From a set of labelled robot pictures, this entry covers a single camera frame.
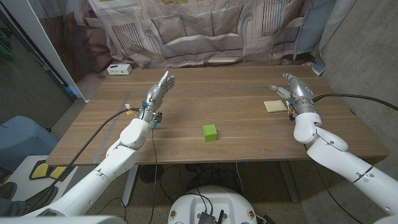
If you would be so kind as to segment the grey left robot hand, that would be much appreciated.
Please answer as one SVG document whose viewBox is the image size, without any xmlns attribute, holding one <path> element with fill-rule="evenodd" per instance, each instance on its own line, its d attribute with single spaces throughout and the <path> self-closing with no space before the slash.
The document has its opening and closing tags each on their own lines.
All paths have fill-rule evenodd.
<svg viewBox="0 0 398 224">
<path fill-rule="evenodd" d="M 169 71 L 166 71 L 160 81 L 147 92 L 144 106 L 139 112 L 138 118 L 150 123 L 154 119 L 155 112 L 160 108 L 164 96 L 174 85 L 175 77 L 169 75 Z"/>
</svg>

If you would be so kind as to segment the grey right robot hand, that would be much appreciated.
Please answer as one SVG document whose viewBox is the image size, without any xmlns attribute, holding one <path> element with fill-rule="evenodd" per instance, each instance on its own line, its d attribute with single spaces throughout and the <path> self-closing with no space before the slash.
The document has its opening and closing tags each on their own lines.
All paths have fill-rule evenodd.
<svg viewBox="0 0 398 224">
<path fill-rule="evenodd" d="M 292 89 L 292 92 L 281 86 L 271 84 L 268 84 L 269 88 L 275 91 L 281 98 L 293 100 L 295 103 L 295 110 L 298 114 L 314 113 L 315 107 L 313 105 L 314 95 L 312 89 L 305 82 L 292 74 L 284 73 L 283 77 L 288 79 L 288 86 Z"/>
</svg>

